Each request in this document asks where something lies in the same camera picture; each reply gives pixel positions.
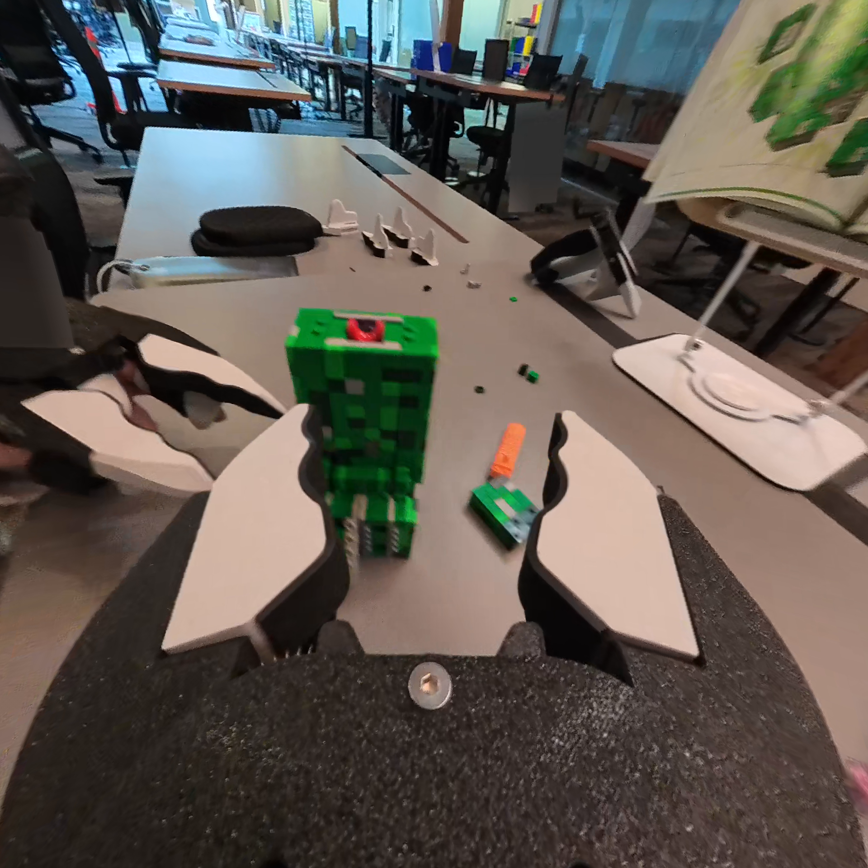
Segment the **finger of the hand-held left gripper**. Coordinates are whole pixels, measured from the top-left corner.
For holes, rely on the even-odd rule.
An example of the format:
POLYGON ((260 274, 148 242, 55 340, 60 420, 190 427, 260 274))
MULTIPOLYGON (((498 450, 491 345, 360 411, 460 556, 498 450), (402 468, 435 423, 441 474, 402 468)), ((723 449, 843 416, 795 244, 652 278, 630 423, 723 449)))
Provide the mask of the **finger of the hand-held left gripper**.
POLYGON ((137 344, 137 369, 154 399, 197 429, 225 419, 224 405, 265 418, 287 408, 265 387, 219 354, 149 334, 137 344))
POLYGON ((166 494, 211 491, 213 477, 198 459, 134 424, 134 403, 115 375, 29 396, 22 407, 57 431, 60 445, 83 447, 89 470, 102 478, 166 494))

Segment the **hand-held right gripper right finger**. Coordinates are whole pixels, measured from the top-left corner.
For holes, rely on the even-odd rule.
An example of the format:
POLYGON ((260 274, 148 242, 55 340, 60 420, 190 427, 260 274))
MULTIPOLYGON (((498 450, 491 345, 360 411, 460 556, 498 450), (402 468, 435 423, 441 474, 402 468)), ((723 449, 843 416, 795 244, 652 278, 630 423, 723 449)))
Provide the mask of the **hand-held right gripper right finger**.
POLYGON ((517 592, 544 654, 628 685, 629 649, 699 666, 660 493, 572 410, 555 417, 542 496, 517 592))

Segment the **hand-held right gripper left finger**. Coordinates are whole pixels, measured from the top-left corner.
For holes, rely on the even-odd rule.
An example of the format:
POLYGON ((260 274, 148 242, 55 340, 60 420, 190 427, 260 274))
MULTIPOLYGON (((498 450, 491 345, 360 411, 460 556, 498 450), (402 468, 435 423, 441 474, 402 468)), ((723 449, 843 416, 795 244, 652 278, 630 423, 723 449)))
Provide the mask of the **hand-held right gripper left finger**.
POLYGON ((319 415, 297 405, 213 484, 161 650, 176 656, 242 639, 265 664, 302 653, 350 584, 326 503, 319 415))

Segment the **green lego creeper figure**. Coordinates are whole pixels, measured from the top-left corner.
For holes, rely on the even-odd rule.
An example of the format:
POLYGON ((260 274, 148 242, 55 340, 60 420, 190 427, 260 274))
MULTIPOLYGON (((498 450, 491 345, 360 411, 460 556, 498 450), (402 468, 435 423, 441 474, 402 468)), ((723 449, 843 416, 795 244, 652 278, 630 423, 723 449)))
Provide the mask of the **green lego creeper figure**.
POLYGON ((339 537, 358 557, 409 558, 439 363, 437 320, 301 307, 285 348, 297 403, 320 417, 326 502, 339 537))

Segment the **small green lego block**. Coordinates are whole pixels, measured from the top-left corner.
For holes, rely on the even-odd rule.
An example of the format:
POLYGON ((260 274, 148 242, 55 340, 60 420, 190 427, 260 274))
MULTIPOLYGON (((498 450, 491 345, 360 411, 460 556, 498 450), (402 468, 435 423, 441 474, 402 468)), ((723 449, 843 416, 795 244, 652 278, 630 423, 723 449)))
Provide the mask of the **small green lego block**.
POLYGON ((502 476, 472 489, 469 507, 507 550, 525 544, 540 511, 525 493, 502 476))

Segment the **lego instruction booklet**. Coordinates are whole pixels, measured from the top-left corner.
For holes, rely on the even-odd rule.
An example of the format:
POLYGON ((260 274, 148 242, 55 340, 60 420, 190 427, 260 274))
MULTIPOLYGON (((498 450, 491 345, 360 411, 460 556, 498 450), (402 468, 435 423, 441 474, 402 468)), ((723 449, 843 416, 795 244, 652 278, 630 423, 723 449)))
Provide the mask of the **lego instruction booklet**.
POLYGON ((865 241, 867 3, 741 2, 644 179, 865 241))

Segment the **white power adapter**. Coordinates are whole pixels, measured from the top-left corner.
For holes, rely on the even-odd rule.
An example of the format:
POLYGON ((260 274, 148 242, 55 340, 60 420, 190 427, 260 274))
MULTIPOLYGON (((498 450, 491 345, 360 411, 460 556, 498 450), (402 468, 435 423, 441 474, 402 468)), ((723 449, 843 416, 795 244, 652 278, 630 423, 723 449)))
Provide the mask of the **white power adapter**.
POLYGON ((298 276, 294 256, 151 257, 123 266, 136 289, 298 276))

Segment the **orange brick separator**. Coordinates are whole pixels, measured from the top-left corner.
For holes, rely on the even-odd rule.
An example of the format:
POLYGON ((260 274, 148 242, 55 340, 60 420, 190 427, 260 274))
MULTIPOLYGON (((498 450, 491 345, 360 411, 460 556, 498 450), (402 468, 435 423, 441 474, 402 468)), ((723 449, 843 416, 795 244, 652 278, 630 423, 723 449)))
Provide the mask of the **orange brick separator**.
POLYGON ((495 451, 488 479, 511 479, 526 437, 526 427, 509 423, 495 451))

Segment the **black and white device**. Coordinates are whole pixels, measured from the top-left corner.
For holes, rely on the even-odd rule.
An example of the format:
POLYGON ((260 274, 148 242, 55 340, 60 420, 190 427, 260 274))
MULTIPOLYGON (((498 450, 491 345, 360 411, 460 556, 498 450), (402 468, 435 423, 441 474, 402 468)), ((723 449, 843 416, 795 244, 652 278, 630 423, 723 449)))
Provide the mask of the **black and white device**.
POLYGON ((529 273, 540 288, 572 281, 585 301, 620 297, 631 319, 642 309, 635 262, 609 209, 593 212, 588 228, 545 246, 530 260, 529 273))

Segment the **black office chair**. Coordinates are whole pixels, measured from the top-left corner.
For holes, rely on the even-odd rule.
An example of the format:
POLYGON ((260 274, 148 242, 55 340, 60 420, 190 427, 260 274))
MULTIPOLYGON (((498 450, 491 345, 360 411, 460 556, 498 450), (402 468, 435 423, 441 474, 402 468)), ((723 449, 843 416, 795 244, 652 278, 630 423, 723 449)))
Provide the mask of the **black office chair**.
POLYGON ((110 70, 102 56, 82 34, 63 2, 2 2, 2 82, 30 114, 38 136, 74 144, 96 155, 96 148, 83 139, 45 126, 35 107, 69 101, 77 94, 75 84, 61 64, 50 34, 68 49, 87 80, 93 95, 94 111, 106 146, 122 154, 141 149, 149 127, 172 127, 179 114, 151 112, 142 102, 140 78, 147 70, 110 70))

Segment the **wooden top desk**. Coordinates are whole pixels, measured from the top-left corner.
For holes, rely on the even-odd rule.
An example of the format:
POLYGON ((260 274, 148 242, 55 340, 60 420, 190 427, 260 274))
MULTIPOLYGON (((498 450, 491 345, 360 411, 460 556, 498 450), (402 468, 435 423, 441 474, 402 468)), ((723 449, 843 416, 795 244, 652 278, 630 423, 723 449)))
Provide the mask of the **wooden top desk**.
POLYGON ((184 35, 178 37, 169 32, 163 34, 158 43, 160 57, 172 61, 186 61, 237 70, 274 72, 277 66, 273 61, 255 52, 243 50, 236 44, 218 42, 204 36, 204 42, 189 42, 184 35))
POLYGON ((205 129, 253 132, 251 110, 312 100, 279 73, 185 61, 160 61, 156 82, 183 118, 205 129))
POLYGON ((509 195, 507 170, 515 125, 516 107, 543 102, 567 110, 566 127, 576 99, 576 79, 559 76, 548 90, 529 89, 522 82, 493 81, 478 75, 456 75, 441 71, 399 70, 375 66, 373 75, 383 81, 390 94, 389 147, 407 159, 421 157, 429 172, 448 181, 449 146, 454 124, 464 121, 469 109, 505 107, 505 126, 461 126, 461 134, 479 147, 491 169, 479 177, 467 174, 453 187, 464 189, 484 181, 480 204, 497 214, 501 198, 509 195))

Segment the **grey cabinet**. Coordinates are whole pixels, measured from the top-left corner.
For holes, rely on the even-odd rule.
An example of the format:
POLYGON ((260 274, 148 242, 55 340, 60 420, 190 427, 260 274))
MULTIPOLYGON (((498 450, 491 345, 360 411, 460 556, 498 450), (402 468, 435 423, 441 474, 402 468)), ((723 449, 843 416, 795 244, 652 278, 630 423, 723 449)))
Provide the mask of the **grey cabinet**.
POLYGON ((566 108, 543 102, 516 107, 507 170, 507 211, 531 213, 554 205, 566 143, 566 108))

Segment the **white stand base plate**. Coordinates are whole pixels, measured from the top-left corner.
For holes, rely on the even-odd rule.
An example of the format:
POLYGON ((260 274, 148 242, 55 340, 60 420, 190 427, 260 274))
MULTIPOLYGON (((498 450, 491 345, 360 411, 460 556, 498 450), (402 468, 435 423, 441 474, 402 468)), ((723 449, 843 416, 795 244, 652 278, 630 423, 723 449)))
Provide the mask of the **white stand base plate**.
POLYGON ((766 481, 812 491, 866 455, 862 437, 831 415, 866 385, 866 373, 831 398, 801 399, 704 340, 705 332, 761 247, 864 277, 866 244, 736 202, 720 201, 712 223, 747 244, 693 333, 618 349, 613 363, 766 481))

